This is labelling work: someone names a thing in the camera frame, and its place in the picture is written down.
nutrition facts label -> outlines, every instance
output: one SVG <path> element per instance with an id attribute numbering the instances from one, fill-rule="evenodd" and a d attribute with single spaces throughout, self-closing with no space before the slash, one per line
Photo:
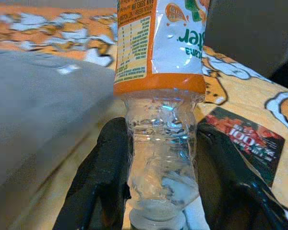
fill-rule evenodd
<path id="1" fill-rule="evenodd" d="M 114 83 L 146 77 L 149 28 L 150 17 L 119 28 Z"/>

bottle cap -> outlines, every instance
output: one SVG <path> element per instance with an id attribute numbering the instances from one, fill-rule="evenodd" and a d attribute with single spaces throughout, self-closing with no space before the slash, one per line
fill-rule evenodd
<path id="1" fill-rule="evenodd" d="M 182 212 L 167 221 L 153 221 L 146 219 L 138 210 L 133 209 L 129 214 L 129 219 L 132 230 L 183 230 L 186 224 L 186 218 Z"/>

fabric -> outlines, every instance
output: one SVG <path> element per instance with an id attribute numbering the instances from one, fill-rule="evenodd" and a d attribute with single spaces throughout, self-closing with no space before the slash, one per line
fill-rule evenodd
<path id="1" fill-rule="evenodd" d="M 51 53 L 111 69 L 116 59 L 116 14 L 114 9 L 64 10 L 6 7 L 0 5 L 0 49 Z M 203 54 L 206 104 L 194 111 L 202 120 L 217 106 L 270 129 L 285 139 L 272 191 L 288 207 L 288 89 L 252 69 L 206 47 Z M 45 181 L 11 229 L 51 229 L 77 167 L 96 143 L 100 128 L 116 116 L 124 116 L 121 101 L 114 101 L 98 128 L 77 146 Z M 129 227 L 129 204 L 124 226 Z"/>

plastic bottle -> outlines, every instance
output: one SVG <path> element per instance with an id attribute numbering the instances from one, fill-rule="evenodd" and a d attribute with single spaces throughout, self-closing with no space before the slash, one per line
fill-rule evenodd
<path id="1" fill-rule="evenodd" d="M 199 195 L 193 110 L 205 94 L 201 58 L 208 4 L 118 0 L 114 93 L 125 101 L 133 137 L 128 184 L 134 228 L 180 230 L 183 209 Z"/>

cartoon print fabric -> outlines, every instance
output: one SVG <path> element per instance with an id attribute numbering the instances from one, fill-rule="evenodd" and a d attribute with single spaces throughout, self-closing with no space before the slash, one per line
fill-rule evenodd
<path id="1" fill-rule="evenodd" d="M 272 83 L 269 79 L 256 73 L 254 70 L 234 61 L 233 59 L 216 53 L 213 49 L 205 47 L 205 54 L 203 54 L 203 73 L 210 76 L 212 71 L 220 71 L 227 76 L 239 78 L 241 80 L 248 80 L 250 78 L 259 78 L 264 81 Z"/>
<path id="2" fill-rule="evenodd" d="M 278 93 L 266 102 L 265 107 L 288 128 L 288 92 Z"/>
<path id="3" fill-rule="evenodd" d="M 37 51 L 115 68 L 114 9 L 63 10 L 0 5 L 0 49 Z"/>

